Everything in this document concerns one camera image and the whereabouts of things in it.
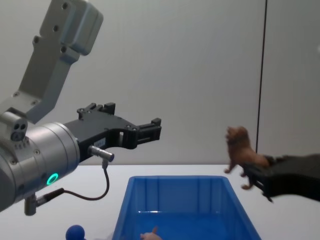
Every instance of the cable connector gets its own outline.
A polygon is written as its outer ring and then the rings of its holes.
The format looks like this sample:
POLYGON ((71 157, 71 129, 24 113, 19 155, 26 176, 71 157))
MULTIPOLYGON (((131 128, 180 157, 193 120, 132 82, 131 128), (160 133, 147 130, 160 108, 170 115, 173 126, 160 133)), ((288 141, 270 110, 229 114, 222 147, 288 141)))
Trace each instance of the cable connector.
POLYGON ((103 150, 103 149, 96 147, 96 146, 93 146, 93 145, 91 145, 88 148, 88 152, 89 152, 89 154, 91 154, 93 156, 97 156, 102 159, 107 159, 109 162, 112 162, 115 158, 115 155, 113 153, 108 152, 106 150, 103 150))
POLYGON ((102 159, 102 169, 106 170, 109 165, 109 160, 106 158, 102 159))
POLYGON ((46 204, 47 202, 50 202, 52 199, 55 199, 56 197, 60 196, 61 194, 65 193, 65 190, 63 188, 59 188, 55 191, 52 191, 48 194, 45 194, 36 200, 36 206, 40 207, 43 204, 46 204))

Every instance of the brown toy animal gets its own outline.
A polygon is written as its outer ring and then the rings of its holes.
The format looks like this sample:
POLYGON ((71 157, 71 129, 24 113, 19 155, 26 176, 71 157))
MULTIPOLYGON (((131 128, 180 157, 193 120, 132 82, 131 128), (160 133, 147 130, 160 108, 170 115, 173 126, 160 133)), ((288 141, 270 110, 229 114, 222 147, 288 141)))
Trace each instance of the brown toy animal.
POLYGON ((158 227, 154 227, 152 232, 146 232, 144 234, 140 234, 141 240, 162 240, 161 237, 157 235, 158 227))
MULTIPOLYGON (((268 160, 251 148, 248 131, 243 126, 228 127, 225 138, 230 157, 229 168, 224 170, 226 174, 231 173, 236 165, 243 166, 244 163, 254 163, 264 168, 269 167, 268 160)), ((248 190, 252 188, 252 185, 243 185, 242 188, 248 190)))

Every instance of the black cable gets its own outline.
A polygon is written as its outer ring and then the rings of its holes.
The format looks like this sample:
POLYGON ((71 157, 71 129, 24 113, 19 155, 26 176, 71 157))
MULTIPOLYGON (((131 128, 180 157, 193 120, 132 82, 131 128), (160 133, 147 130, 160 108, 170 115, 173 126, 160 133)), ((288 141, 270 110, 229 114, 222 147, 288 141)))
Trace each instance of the black cable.
POLYGON ((268 9, 268 0, 265 0, 264 23, 263 23, 263 39, 262 39, 262 56, 261 56, 261 71, 260 71, 260 87, 259 87, 259 101, 258 101, 258 119, 257 119, 257 125, 256 125, 256 141, 255 141, 255 152, 256 153, 258 152, 258 143, 259 143, 260 111, 261 111, 261 96, 262 96, 262 78, 263 78, 264 60, 265 60, 267 9, 268 9))
POLYGON ((63 188, 59 188, 55 191, 52 191, 52 192, 45 194, 42 197, 38 198, 37 199, 37 207, 40 207, 41 205, 51 201, 52 199, 55 199, 56 197, 60 196, 61 194, 70 194, 70 195, 73 195, 77 198, 88 200, 88 201, 97 201, 97 200, 103 199, 107 195, 107 193, 109 192, 109 188, 110 188, 110 181, 109 181, 109 176, 107 173, 108 161, 102 162, 102 166, 103 166, 103 172, 104 172, 105 179, 106 179, 106 189, 105 189, 105 192, 101 196, 99 196, 99 197, 86 197, 86 196, 82 196, 80 194, 77 194, 73 191, 68 191, 63 188))
POLYGON ((101 196, 99 196, 99 197, 86 197, 86 196, 82 196, 80 194, 77 194, 75 192, 68 191, 68 190, 64 190, 63 193, 64 194, 71 194, 75 197, 78 197, 78 198, 84 199, 84 200, 88 200, 88 201, 97 201, 97 200, 103 199, 107 195, 107 193, 109 192, 109 188, 110 188, 110 182, 109 182, 109 176, 107 173, 107 169, 104 168, 103 172, 104 172, 105 179, 106 179, 106 189, 105 189, 105 192, 101 196))

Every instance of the metal bracket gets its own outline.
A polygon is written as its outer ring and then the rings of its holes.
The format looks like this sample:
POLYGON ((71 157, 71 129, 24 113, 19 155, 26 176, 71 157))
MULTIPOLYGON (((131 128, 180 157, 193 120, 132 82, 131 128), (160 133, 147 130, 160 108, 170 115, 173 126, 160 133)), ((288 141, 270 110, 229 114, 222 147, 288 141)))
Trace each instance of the metal bracket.
POLYGON ((48 114, 71 65, 90 53, 102 22, 103 15, 85 0, 52 0, 20 87, 0 104, 0 116, 11 112, 35 124, 48 114))

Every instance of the blue plastic bin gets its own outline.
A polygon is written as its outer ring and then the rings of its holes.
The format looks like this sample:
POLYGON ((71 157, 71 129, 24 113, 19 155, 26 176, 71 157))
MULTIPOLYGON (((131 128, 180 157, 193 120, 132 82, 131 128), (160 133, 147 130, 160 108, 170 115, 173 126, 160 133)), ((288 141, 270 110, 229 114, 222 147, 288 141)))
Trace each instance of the blue plastic bin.
POLYGON ((139 240, 151 232, 163 240, 260 240, 222 176, 130 178, 113 240, 139 240))

